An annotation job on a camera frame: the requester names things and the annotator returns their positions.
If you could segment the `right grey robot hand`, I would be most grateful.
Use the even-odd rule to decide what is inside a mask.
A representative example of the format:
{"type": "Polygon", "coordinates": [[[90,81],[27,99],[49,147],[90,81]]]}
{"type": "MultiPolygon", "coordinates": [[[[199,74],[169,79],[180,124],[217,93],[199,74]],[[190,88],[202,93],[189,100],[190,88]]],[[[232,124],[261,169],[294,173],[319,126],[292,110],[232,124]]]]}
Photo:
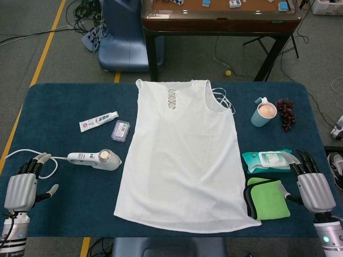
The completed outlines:
{"type": "Polygon", "coordinates": [[[303,205],[314,214],[331,212],[336,202],[326,177],[319,172],[310,154],[302,151],[298,153],[300,159],[287,152],[281,154],[295,174],[303,205]]]}

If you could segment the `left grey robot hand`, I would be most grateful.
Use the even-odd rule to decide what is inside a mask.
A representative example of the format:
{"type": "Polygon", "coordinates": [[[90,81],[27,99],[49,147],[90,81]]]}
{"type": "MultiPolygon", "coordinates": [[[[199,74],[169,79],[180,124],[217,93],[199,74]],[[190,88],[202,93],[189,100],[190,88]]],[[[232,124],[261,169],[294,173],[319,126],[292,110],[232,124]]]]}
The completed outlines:
{"type": "Polygon", "coordinates": [[[37,202],[51,198],[57,192],[59,185],[55,184],[47,192],[37,194],[42,167],[50,159],[50,154],[40,153],[28,160],[10,177],[4,208],[12,216],[30,211],[37,202]]]}

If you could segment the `white toothpaste tube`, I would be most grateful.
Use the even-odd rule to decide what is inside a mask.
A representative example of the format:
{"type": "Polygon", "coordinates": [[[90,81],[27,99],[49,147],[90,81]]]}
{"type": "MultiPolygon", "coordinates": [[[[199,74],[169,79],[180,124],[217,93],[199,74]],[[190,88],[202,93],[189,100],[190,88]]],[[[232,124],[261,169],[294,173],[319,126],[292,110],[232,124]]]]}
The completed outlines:
{"type": "Polygon", "coordinates": [[[119,117],[118,112],[115,111],[115,112],[109,112],[107,114],[103,114],[103,115],[79,122],[80,131],[81,133],[83,133],[85,131],[88,131],[90,129],[103,125],[109,121],[112,121],[118,117],[119,117]]]}

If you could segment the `grey white sneaker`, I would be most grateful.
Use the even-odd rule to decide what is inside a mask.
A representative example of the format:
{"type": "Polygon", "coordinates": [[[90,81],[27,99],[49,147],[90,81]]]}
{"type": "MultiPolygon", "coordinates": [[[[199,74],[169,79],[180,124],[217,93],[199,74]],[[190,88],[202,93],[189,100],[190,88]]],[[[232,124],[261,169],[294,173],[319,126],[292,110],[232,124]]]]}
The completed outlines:
{"type": "Polygon", "coordinates": [[[337,152],[330,153],[327,157],[335,185],[343,191],[343,156],[337,152]]]}

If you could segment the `dark blue tablecloth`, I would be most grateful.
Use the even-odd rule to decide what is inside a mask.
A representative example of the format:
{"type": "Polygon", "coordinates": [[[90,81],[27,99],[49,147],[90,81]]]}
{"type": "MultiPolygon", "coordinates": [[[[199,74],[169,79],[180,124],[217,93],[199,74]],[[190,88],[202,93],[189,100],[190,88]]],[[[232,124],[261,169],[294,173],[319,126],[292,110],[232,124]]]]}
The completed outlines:
{"type": "MultiPolygon", "coordinates": [[[[238,144],[241,152],[291,149],[306,151],[330,184],[337,203],[333,213],[343,217],[343,203],[334,184],[326,153],[312,112],[306,88],[295,82],[215,82],[214,88],[226,90],[233,104],[238,144]],[[271,101],[287,98],[295,102],[295,126],[284,132],[279,119],[262,128],[250,118],[254,101],[266,96],[271,101]]],[[[130,139],[112,140],[114,124],[108,123],[81,133],[79,122],[110,111],[131,125],[137,118],[138,89],[135,83],[120,84],[37,84],[25,97],[12,142],[14,155],[5,162],[0,175],[0,230],[4,223],[4,200],[9,179],[32,158],[32,151],[64,156],[70,152],[113,150],[125,159],[130,139]]],[[[50,161],[42,174],[51,174],[38,182],[44,193],[58,184],[57,193],[37,203],[29,212],[31,237],[184,237],[185,233],[160,230],[114,216],[122,169],[97,170],[87,166],[50,161]]]]}

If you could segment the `white device on floor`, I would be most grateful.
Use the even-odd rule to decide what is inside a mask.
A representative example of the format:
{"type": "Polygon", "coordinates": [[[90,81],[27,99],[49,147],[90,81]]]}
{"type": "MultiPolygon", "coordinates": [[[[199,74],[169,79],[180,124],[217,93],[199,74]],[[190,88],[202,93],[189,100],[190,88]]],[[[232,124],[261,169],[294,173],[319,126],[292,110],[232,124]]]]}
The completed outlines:
{"type": "Polygon", "coordinates": [[[335,141],[343,140],[343,115],[335,123],[330,135],[335,141]]]}

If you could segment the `teal wet wipes pack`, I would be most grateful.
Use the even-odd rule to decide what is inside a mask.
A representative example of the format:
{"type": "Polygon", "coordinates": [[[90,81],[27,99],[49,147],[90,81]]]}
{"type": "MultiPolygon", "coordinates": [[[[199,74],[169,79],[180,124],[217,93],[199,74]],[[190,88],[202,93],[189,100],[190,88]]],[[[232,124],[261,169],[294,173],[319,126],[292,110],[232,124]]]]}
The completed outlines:
{"type": "Polygon", "coordinates": [[[282,153],[291,154],[290,149],[263,152],[245,152],[242,157],[248,167],[248,174],[291,172],[282,153]]]}

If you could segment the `dark grape bunch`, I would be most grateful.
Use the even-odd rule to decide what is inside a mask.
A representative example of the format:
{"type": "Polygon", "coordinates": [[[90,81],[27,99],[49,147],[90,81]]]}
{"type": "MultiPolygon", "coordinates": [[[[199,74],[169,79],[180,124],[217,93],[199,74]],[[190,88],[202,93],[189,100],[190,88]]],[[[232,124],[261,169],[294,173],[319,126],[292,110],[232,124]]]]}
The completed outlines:
{"type": "Polygon", "coordinates": [[[282,128],[285,132],[290,131],[296,122],[293,107],[294,101],[289,99],[278,99],[276,102],[278,115],[282,121],[282,128]]]}

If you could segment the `light blue cup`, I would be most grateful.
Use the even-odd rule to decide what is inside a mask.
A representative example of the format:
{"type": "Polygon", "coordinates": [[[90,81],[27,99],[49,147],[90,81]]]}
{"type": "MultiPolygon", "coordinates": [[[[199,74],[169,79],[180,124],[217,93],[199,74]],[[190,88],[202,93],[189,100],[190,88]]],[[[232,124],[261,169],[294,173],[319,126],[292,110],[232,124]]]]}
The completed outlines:
{"type": "Polygon", "coordinates": [[[251,117],[255,127],[262,127],[277,115],[277,108],[268,101],[267,97],[259,97],[255,103],[257,108],[251,117]]]}

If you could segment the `clear box of purple picks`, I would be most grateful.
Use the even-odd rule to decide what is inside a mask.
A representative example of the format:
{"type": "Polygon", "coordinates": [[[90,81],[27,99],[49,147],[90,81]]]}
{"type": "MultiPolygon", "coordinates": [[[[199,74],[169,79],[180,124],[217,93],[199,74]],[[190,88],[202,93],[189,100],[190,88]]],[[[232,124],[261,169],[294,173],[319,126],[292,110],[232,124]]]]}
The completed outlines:
{"type": "Polygon", "coordinates": [[[115,124],[111,138],[114,141],[125,142],[129,133],[130,123],[122,120],[118,120],[115,124]]]}

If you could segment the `white sleeveless top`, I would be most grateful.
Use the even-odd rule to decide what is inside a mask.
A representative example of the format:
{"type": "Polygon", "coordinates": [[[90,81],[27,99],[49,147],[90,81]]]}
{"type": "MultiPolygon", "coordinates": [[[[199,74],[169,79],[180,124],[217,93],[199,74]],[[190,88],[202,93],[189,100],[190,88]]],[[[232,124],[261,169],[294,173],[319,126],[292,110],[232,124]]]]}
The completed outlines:
{"type": "Polygon", "coordinates": [[[221,233],[259,226],[226,91],[208,80],[137,80],[135,131],[114,215],[154,228],[221,233]]]}

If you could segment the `white plastic bin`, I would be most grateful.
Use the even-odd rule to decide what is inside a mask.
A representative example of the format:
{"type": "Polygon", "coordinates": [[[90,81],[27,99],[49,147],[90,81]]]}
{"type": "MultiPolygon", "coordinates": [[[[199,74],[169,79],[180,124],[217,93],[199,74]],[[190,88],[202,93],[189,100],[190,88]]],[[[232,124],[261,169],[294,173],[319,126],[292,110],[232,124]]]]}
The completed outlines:
{"type": "Polygon", "coordinates": [[[315,15],[343,16],[343,0],[314,0],[311,9],[315,15]]]}

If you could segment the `brown mahjong table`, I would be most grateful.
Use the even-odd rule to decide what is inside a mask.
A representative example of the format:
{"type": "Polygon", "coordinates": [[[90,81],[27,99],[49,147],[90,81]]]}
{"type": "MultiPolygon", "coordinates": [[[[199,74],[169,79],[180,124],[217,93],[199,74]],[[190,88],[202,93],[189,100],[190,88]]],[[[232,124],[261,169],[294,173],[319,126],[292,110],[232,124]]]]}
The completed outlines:
{"type": "Polygon", "coordinates": [[[274,44],[260,67],[255,81],[266,80],[276,58],[303,19],[297,0],[241,0],[231,9],[229,0],[184,0],[179,6],[164,0],[141,0],[141,23],[146,40],[151,81],[158,81],[155,38],[167,35],[270,36],[274,44]],[[286,1],[288,11],[280,12],[278,3],[286,1]]]}

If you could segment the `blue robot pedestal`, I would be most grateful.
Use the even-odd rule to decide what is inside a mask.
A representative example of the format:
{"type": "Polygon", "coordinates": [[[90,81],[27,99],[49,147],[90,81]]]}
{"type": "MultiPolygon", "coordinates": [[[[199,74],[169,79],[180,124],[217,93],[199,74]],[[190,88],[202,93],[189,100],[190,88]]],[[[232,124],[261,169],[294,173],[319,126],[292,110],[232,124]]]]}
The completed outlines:
{"type": "Polygon", "coordinates": [[[102,69],[148,72],[141,0],[101,0],[108,35],[101,40],[98,60],[102,69]]]}

